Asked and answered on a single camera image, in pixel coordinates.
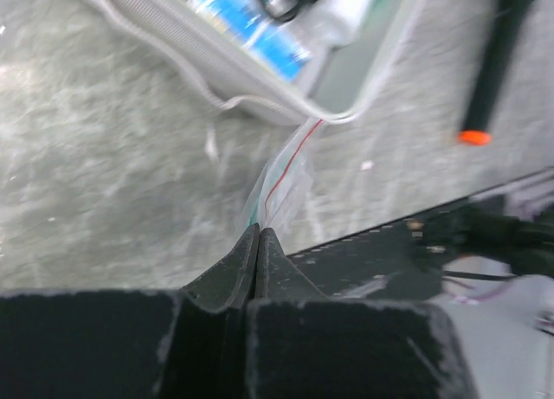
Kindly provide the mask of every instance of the bag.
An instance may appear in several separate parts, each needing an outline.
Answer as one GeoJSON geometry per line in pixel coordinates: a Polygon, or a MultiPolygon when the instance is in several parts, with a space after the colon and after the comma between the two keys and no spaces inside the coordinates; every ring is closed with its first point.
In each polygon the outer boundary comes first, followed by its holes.
{"type": "Polygon", "coordinates": [[[237,235],[255,223],[261,229],[272,228],[280,238],[287,234],[312,188],[312,145],[324,128],[322,119],[309,119],[269,160],[239,218],[237,235]]]}
{"type": "Polygon", "coordinates": [[[345,48],[330,51],[306,37],[311,57],[294,83],[263,66],[184,0],[85,1],[114,28],[165,56],[219,111],[239,106],[280,125],[301,125],[308,118],[337,125],[370,106],[424,0],[381,0],[359,39],[345,48]]]}

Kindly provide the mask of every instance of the plastic bottle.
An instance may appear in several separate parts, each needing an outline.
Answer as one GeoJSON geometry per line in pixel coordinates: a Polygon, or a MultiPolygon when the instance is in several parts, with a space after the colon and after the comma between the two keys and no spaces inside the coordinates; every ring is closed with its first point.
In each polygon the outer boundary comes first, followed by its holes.
{"type": "Polygon", "coordinates": [[[343,47],[356,40],[374,0],[318,0],[306,22],[330,47],[343,47]]]}
{"type": "Polygon", "coordinates": [[[25,24],[29,0],[0,0],[0,46],[13,39],[25,24]]]}

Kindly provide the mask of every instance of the gray bag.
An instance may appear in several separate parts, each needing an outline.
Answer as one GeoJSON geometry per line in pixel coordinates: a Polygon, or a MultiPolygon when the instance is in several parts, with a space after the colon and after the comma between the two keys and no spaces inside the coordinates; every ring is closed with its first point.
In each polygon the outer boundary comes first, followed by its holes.
{"type": "Polygon", "coordinates": [[[85,1],[159,51],[215,109],[239,106],[280,125],[310,117],[339,125],[370,106],[424,0],[381,3],[356,42],[325,57],[309,93],[264,68],[182,0],[85,1]]]}

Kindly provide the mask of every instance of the floor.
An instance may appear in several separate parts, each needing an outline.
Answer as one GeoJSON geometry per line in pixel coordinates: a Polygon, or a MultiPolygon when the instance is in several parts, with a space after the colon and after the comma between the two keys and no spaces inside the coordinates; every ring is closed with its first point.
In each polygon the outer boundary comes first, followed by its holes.
{"type": "MultiPolygon", "coordinates": [[[[467,148],[453,138],[493,0],[428,0],[370,112],[318,142],[286,251],[551,165],[553,8],[538,1],[525,26],[493,144],[467,148]]],[[[232,246],[291,131],[211,115],[162,59],[78,0],[29,0],[26,15],[0,49],[0,289],[193,280],[232,246]],[[217,164],[203,149],[209,121],[217,164]]]]}

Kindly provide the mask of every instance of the black cable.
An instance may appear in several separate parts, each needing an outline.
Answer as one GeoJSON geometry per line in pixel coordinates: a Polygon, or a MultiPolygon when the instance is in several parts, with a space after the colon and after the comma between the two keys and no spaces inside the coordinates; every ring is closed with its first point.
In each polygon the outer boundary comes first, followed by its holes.
{"type": "Polygon", "coordinates": [[[460,278],[464,280],[488,280],[488,281],[507,281],[518,278],[518,275],[486,275],[472,274],[469,272],[443,271],[443,277],[460,278]]]}

